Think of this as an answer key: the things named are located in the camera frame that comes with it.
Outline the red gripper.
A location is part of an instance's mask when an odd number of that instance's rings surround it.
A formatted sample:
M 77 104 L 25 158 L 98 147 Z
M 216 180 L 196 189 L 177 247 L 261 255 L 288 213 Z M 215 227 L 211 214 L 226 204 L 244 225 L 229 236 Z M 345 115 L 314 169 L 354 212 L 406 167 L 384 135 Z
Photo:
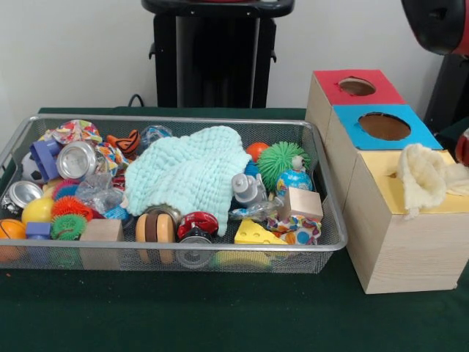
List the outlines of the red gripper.
M 469 166 L 469 129 L 466 129 L 459 136 L 455 148 L 455 157 L 460 164 Z

